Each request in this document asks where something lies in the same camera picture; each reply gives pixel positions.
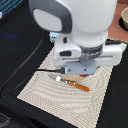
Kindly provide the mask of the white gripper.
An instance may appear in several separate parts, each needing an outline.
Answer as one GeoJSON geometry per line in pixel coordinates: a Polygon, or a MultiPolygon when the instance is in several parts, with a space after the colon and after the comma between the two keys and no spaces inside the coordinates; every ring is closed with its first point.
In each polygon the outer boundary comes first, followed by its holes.
{"type": "Polygon", "coordinates": [[[53,63],[67,75],[94,74],[100,66],[118,65],[126,46],[121,41],[106,41],[87,48],[75,44],[69,35],[60,34],[55,39],[53,63]]]}

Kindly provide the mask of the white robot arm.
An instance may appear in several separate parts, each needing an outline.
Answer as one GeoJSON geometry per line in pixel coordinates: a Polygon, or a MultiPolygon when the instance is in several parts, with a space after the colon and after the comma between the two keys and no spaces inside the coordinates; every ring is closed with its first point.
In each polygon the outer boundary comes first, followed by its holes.
{"type": "Polygon", "coordinates": [[[53,63],[58,73],[89,75],[120,63],[126,44],[107,40],[116,5],[117,0],[29,0],[36,23],[57,33],[53,63]]]}

